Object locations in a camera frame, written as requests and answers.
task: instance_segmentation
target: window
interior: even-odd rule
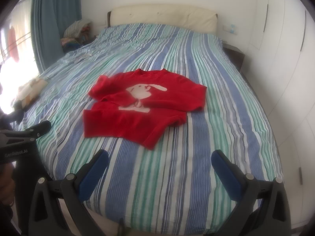
[[[0,107],[5,113],[11,107],[19,87],[38,75],[31,39],[32,0],[20,0],[0,31]]]

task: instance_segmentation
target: hanging clothes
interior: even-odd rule
[[[16,44],[14,27],[10,27],[10,29],[9,29],[8,43],[9,43],[9,46],[7,47],[7,51],[9,53],[9,55],[14,59],[14,61],[16,63],[18,63],[19,62],[19,51],[18,51],[18,46]]]

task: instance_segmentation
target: blue curtain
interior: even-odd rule
[[[32,0],[31,37],[40,73],[64,55],[60,39],[81,18],[81,0]]]

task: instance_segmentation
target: headboard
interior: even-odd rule
[[[166,24],[200,33],[216,34],[218,15],[210,10],[176,4],[138,4],[114,8],[108,26],[130,23]]]

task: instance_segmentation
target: nightstand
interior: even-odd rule
[[[226,43],[222,43],[222,48],[225,54],[231,60],[231,62],[235,65],[236,69],[238,71],[241,71],[245,54],[242,51],[240,51],[239,48]]]

